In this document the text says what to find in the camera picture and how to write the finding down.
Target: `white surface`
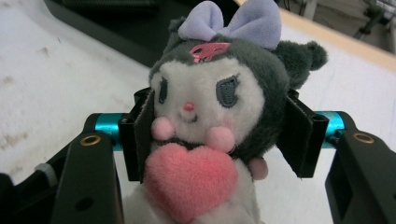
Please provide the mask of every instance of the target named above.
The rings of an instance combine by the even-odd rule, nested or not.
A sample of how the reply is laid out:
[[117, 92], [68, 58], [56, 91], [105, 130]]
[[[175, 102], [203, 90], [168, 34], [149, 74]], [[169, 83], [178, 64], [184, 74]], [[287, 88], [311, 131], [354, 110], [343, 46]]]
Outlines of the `white surface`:
[[[290, 27], [282, 38], [313, 39]], [[343, 110], [358, 128], [396, 148], [396, 73], [317, 40], [330, 61], [312, 74], [300, 99], [314, 110]], [[0, 172], [22, 181], [72, 140], [91, 113], [128, 112], [149, 70], [55, 19], [40, 0], [0, 2]], [[324, 180], [333, 150], [322, 150], [316, 176], [298, 179], [278, 149], [256, 184], [262, 220], [332, 223]], [[116, 154], [124, 195], [128, 183]]]

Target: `lavender bow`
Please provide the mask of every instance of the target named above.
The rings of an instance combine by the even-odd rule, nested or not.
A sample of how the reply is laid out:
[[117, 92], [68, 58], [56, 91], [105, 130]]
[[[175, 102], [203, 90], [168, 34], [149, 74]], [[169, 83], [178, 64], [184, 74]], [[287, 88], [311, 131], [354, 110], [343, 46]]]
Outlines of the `lavender bow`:
[[219, 7], [210, 1], [196, 6], [178, 29], [183, 39], [210, 41], [216, 34], [251, 41], [265, 49], [276, 49], [281, 21], [274, 0], [248, 0], [224, 27]]

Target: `plush toy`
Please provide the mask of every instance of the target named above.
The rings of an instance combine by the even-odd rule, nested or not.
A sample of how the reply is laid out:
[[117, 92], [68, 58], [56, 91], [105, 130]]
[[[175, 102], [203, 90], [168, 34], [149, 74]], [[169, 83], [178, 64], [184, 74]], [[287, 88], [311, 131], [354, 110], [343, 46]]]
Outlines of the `plush toy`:
[[254, 179], [283, 127], [289, 89], [327, 61], [315, 42], [280, 41], [273, 0], [248, 0], [223, 27], [212, 2], [171, 21], [155, 92], [151, 153], [133, 223], [261, 223]]

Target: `pink heart plush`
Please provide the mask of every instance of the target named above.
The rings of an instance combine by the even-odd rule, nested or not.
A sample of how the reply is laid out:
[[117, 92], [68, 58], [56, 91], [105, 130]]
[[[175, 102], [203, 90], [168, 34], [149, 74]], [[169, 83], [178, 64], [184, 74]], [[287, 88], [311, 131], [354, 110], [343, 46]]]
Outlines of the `pink heart plush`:
[[228, 200], [237, 178], [231, 157], [223, 152], [167, 144], [146, 160], [144, 186], [175, 221], [188, 223]]

